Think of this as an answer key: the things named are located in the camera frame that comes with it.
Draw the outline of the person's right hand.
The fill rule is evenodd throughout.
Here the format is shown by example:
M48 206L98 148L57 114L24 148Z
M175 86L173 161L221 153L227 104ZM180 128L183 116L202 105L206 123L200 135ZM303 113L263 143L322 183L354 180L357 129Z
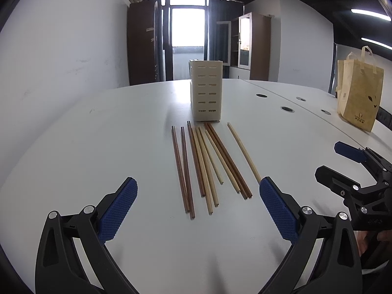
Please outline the person's right hand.
M391 254L392 231L384 230L377 234L368 231L356 231L355 237L359 255L364 254L370 246L381 245L388 254Z

